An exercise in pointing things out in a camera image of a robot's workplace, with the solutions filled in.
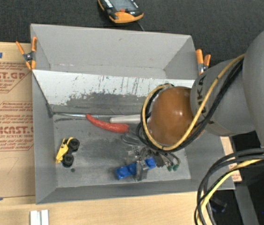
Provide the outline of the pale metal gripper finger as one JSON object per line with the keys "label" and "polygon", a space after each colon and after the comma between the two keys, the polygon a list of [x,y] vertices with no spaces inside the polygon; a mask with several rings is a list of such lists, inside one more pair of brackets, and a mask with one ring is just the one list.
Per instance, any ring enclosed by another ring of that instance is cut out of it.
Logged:
{"label": "pale metal gripper finger", "polygon": [[133,151],[134,151],[134,161],[143,160],[146,157],[145,147],[137,147]]}
{"label": "pale metal gripper finger", "polygon": [[147,165],[145,161],[137,161],[136,162],[136,181],[142,181],[147,178]]}

